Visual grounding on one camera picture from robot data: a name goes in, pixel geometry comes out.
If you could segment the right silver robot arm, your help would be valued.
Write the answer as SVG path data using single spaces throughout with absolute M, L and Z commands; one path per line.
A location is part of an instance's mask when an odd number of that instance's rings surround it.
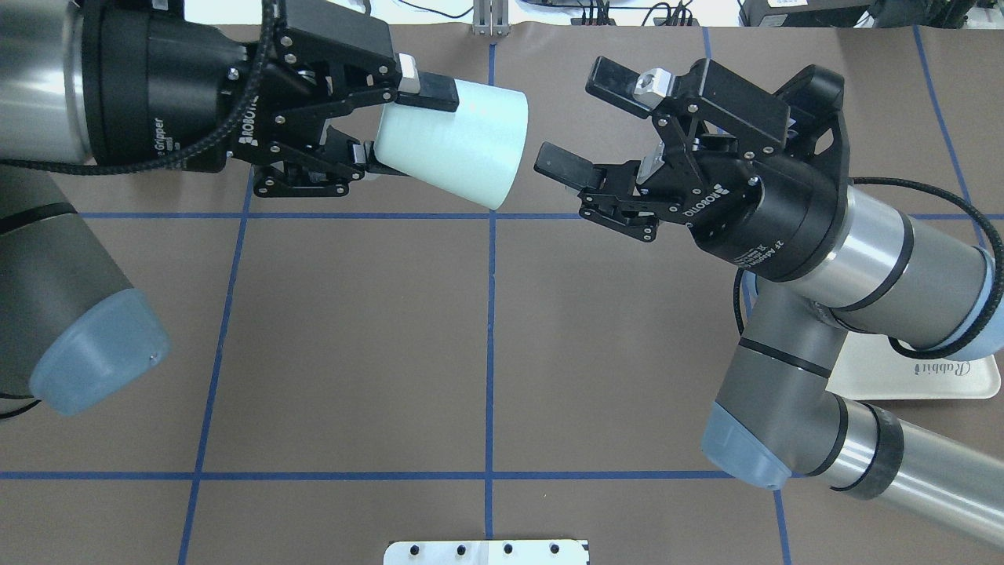
M 1002 240 L 988 218 L 928 184 L 851 177 L 844 80 L 823 67 L 768 93 L 713 60 L 675 75 L 601 56 L 585 89 L 648 118 L 659 144 L 614 165 L 546 143 L 537 172 L 632 239 L 685 226 L 754 286 L 706 458 L 767 490 L 815 476 L 1001 548 L 1000 459 L 901 421 L 864 386 L 1002 349 Z

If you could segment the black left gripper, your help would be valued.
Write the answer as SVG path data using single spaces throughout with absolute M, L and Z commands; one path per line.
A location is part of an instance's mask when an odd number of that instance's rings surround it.
M 182 1 L 83 2 L 90 173 L 218 173 L 237 159 L 262 196 L 337 197 L 406 173 L 333 119 L 390 103 L 459 110 L 456 79 L 395 53 L 386 22 L 329 1 L 258 7 L 258 39 L 237 42 L 187 21 Z

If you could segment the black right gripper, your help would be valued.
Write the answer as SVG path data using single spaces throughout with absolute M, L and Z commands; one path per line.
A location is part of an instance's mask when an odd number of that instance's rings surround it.
M 685 74 L 596 58 L 588 94 L 649 119 L 657 149 L 595 164 L 542 143 L 533 168 L 580 193 L 580 215 L 639 241 L 685 226 L 705 253 L 778 283 L 810 275 L 849 236 L 844 78 L 801 69 L 776 92 L 700 58 Z

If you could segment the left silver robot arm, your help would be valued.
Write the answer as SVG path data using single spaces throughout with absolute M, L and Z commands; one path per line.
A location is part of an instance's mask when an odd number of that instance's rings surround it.
M 169 336 L 58 176 L 252 167 L 253 190 L 336 197 L 392 174 L 330 119 L 359 108 L 453 117 L 459 82 L 417 69 L 387 23 L 326 1 L 263 1 L 259 35 L 190 21 L 183 1 L 4 1 L 2 419 L 79 414 L 158 365 Z

